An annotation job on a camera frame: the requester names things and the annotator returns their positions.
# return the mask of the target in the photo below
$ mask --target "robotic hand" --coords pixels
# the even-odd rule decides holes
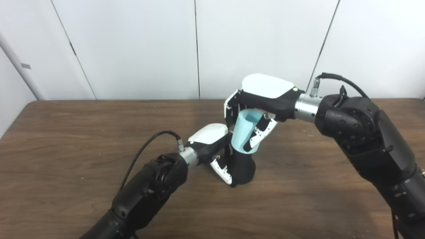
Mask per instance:
[[[318,97],[324,78],[344,81],[362,96],[348,97],[342,86],[339,94]],[[285,80],[253,74],[224,103],[227,126],[235,124],[239,111],[247,108],[266,113],[244,143],[246,151],[257,146],[277,121],[301,119],[314,123],[322,135],[335,140],[360,176],[377,188],[403,237],[425,238],[425,171],[416,165],[412,150],[387,114],[354,83],[322,73],[307,94]]]
[[[226,125],[210,124],[192,135],[183,147],[176,134],[180,151],[145,164],[117,193],[108,212],[80,239],[137,239],[136,230],[146,227],[170,195],[186,182],[189,168],[210,163],[229,145],[231,136]]]

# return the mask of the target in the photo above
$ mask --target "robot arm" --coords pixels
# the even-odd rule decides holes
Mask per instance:
[[[339,94],[318,97],[322,78],[342,80],[362,97],[348,97],[344,87]],[[404,238],[425,238],[425,173],[416,165],[412,150],[385,112],[355,84],[341,76],[323,73],[307,94],[287,81],[255,74],[246,77],[242,89],[226,100],[225,118],[229,126],[235,121],[236,109],[244,108],[266,111],[264,120],[258,122],[246,143],[247,148],[264,139],[275,126],[272,120],[267,123],[266,118],[314,123],[322,135],[336,141],[360,176],[377,188],[398,217],[397,228]]]
[[[108,212],[80,239],[136,238],[170,195],[186,182],[189,168],[210,163],[229,144],[224,124],[210,124],[189,138],[178,153],[151,160],[118,192]]]

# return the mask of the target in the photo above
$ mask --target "white wall panel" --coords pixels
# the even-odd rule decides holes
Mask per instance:
[[[329,31],[314,76],[340,74],[369,97],[425,96],[425,2],[344,0]],[[341,82],[323,80],[319,95]],[[348,87],[348,95],[357,95]]]
[[[35,97],[0,48],[0,138]]]
[[[198,99],[193,0],[53,0],[98,99]]]
[[[90,86],[50,0],[0,0],[0,32],[44,100],[91,100]]]
[[[337,0],[196,1],[201,98],[223,99],[253,73],[306,88]]]

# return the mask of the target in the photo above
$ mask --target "wooden table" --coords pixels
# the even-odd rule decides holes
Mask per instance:
[[[374,100],[425,167],[425,102]],[[154,133],[184,139],[224,122],[222,100],[37,101],[0,141],[0,238],[76,239],[110,207],[138,148]],[[133,173],[176,151],[161,136]],[[279,123],[254,155],[254,180],[226,186],[209,166],[189,174],[142,238],[393,238],[389,208],[332,139]]]

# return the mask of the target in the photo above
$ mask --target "light blue cup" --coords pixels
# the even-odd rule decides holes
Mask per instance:
[[[263,112],[254,109],[245,109],[239,112],[232,136],[232,147],[235,150],[243,154],[253,154],[257,152],[259,145],[252,148],[249,152],[244,150],[244,145],[249,140],[252,131],[255,129],[255,126],[262,116]]]

